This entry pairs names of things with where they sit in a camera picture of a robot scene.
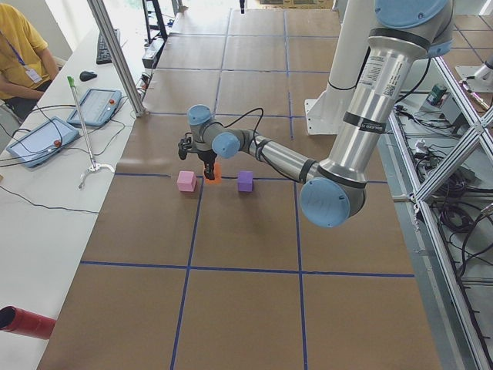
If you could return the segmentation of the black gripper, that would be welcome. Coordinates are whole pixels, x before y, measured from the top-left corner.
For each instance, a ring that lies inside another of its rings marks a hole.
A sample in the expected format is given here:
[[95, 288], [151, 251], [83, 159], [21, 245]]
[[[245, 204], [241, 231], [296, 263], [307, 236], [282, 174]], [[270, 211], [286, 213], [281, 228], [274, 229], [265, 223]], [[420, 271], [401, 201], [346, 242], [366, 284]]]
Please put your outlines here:
[[208, 180], [215, 180], [215, 159], [216, 153], [213, 150], [200, 150], [198, 157], [204, 162], [204, 176]]

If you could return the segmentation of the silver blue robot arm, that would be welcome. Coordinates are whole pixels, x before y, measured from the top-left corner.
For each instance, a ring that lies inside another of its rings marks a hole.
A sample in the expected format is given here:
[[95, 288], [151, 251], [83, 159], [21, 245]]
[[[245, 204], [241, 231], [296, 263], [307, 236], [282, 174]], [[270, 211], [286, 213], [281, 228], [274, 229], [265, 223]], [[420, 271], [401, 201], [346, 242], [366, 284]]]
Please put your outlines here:
[[366, 200], [364, 172], [413, 63], [442, 56], [451, 47], [452, 1], [368, 1], [362, 35], [339, 44], [362, 52], [354, 94], [340, 121], [328, 157], [320, 162], [260, 135], [217, 122], [207, 106], [187, 113], [190, 131], [180, 140], [181, 160], [195, 153], [204, 175], [214, 178], [216, 157], [238, 152], [253, 156], [282, 176], [301, 183], [301, 209], [319, 227], [337, 227], [361, 210]]

